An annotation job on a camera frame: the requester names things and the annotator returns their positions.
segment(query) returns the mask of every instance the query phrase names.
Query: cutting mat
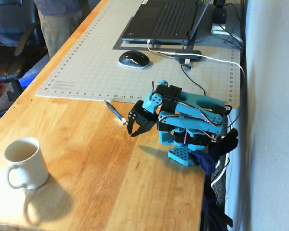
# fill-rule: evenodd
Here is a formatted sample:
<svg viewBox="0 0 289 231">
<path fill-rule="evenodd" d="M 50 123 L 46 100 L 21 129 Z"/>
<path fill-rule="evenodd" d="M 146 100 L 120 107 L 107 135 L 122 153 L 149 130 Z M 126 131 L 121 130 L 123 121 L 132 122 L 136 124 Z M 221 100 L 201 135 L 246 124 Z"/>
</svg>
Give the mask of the cutting mat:
<svg viewBox="0 0 289 231">
<path fill-rule="evenodd" d="M 88 26 L 72 49 L 37 91 L 37 96 L 108 100 L 135 103 L 144 99 L 152 88 L 152 80 L 166 80 L 183 91 L 203 94 L 181 71 L 173 58 L 146 51 L 146 45 L 126 46 L 126 50 L 142 50 L 151 63 L 144 69 L 124 67 L 118 58 L 124 48 L 116 49 L 122 31 L 139 8 L 141 0 L 110 0 Z M 181 46 L 166 46 L 170 50 Z M 240 52 L 234 47 L 194 46 L 203 55 L 239 63 Z M 193 63 L 188 75 L 208 96 L 239 106 L 240 71 L 233 64 L 202 59 Z"/>
</svg>

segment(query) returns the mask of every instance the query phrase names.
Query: white mug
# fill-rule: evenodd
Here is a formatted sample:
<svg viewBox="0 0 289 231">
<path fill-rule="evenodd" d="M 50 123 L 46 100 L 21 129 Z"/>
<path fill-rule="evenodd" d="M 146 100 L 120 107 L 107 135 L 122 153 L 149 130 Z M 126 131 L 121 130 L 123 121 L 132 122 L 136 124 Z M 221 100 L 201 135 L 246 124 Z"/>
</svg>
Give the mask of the white mug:
<svg viewBox="0 0 289 231">
<path fill-rule="evenodd" d="M 35 138 L 25 137 L 15 140 L 6 147 L 3 158 L 9 166 L 6 169 L 7 182 L 14 189 L 35 189 L 48 178 L 49 173 L 40 144 Z M 11 171 L 18 185 L 10 182 Z"/>
</svg>

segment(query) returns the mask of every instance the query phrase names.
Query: pen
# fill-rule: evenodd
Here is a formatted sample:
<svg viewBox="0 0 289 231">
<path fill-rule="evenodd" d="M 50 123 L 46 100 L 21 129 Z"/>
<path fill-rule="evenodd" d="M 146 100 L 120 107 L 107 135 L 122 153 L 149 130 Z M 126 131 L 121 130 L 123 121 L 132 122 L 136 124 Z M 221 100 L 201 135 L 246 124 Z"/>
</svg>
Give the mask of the pen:
<svg viewBox="0 0 289 231">
<path fill-rule="evenodd" d="M 127 125 L 127 121 L 126 119 L 121 116 L 121 114 L 115 109 L 115 107 L 113 105 L 111 105 L 109 102 L 107 102 L 106 100 L 104 100 L 106 103 L 106 106 L 125 124 Z"/>
</svg>

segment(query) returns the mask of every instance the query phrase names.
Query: black mouse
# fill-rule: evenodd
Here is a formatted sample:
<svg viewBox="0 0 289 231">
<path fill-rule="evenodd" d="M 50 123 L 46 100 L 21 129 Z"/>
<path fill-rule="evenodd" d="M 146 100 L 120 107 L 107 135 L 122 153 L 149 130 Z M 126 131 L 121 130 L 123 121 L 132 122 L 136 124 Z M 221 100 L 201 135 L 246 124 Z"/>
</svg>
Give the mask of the black mouse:
<svg viewBox="0 0 289 231">
<path fill-rule="evenodd" d="M 150 60 L 140 51 L 127 51 L 120 56 L 119 63 L 128 67 L 144 68 L 149 65 Z"/>
</svg>

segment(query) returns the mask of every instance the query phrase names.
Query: wood grain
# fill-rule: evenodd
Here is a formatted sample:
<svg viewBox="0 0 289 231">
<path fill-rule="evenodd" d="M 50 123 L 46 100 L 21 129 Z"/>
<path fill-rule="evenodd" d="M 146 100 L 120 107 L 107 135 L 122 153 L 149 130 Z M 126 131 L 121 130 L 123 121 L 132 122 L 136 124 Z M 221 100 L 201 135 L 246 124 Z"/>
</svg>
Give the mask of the wood grain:
<svg viewBox="0 0 289 231">
<path fill-rule="evenodd" d="M 167 157 L 158 132 L 136 138 L 103 102 L 35 92 L 106 4 L 102 0 L 0 120 L 0 230 L 197 230 L 204 172 Z M 113 103 L 126 116 L 130 103 Z M 4 148 L 33 136 L 50 177 L 35 190 L 4 179 Z"/>
</svg>

